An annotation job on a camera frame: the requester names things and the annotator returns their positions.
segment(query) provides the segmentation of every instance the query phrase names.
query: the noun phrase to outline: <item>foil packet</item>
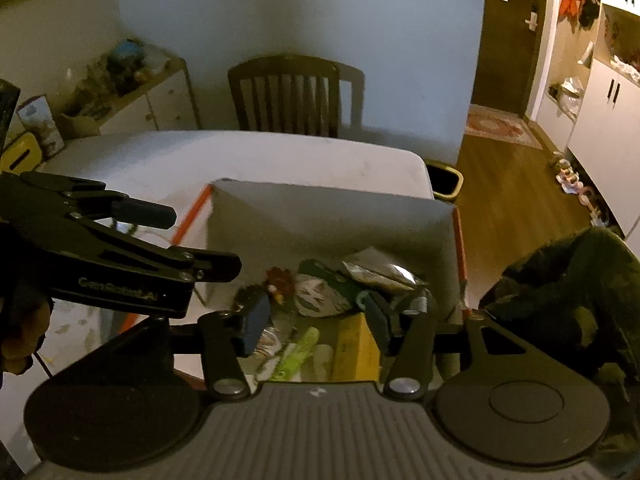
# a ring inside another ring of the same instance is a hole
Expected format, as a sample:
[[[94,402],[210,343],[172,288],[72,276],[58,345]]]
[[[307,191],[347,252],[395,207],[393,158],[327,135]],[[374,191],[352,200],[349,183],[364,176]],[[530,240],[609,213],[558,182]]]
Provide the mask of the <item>foil packet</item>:
[[[347,256],[342,263],[357,282],[381,288],[391,294],[402,294],[426,285],[398,258],[375,247]]]

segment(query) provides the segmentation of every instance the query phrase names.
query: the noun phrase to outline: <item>rug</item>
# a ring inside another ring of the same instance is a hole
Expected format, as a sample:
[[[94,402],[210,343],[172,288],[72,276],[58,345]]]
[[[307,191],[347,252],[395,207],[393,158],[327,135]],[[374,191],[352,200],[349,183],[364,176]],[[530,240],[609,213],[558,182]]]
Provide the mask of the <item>rug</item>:
[[[501,112],[484,106],[471,105],[469,107],[465,133],[542,150],[540,142],[531,133],[525,122],[516,114]]]

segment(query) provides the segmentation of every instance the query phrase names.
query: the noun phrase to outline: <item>trash bin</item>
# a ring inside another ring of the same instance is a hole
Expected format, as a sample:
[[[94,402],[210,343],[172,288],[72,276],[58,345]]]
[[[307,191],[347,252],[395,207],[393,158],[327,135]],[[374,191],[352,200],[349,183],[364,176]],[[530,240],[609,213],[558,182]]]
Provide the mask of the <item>trash bin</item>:
[[[437,160],[425,159],[424,163],[429,173],[433,195],[445,202],[455,202],[465,180],[462,173]]]

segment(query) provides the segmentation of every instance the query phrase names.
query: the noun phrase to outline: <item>human hand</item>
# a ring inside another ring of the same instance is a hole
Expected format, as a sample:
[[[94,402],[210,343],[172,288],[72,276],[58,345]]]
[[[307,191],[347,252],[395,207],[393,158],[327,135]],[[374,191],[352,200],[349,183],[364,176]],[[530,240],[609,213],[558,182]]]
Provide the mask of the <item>human hand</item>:
[[[49,301],[42,298],[37,309],[20,322],[19,333],[11,334],[0,342],[2,371],[21,374],[29,367],[28,357],[36,351],[40,338],[49,328],[50,316]]]

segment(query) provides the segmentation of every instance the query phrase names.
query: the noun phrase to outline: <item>round black pad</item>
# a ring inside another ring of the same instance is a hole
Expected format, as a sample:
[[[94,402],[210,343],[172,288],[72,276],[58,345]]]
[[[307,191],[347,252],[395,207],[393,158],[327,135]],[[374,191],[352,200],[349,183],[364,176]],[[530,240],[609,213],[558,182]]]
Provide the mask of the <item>round black pad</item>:
[[[516,466],[557,465],[587,453],[609,421],[604,394],[546,356],[540,368],[520,364],[490,358],[447,381],[434,403],[447,433],[476,454]]]
[[[43,459],[104,472],[145,463],[176,446],[199,414],[198,394],[184,380],[128,356],[81,381],[55,376],[45,382],[25,406],[24,425]]]
[[[562,411],[564,400],[555,389],[531,381],[513,381],[496,386],[489,404],[498,415],[529,424],[551,420]]]

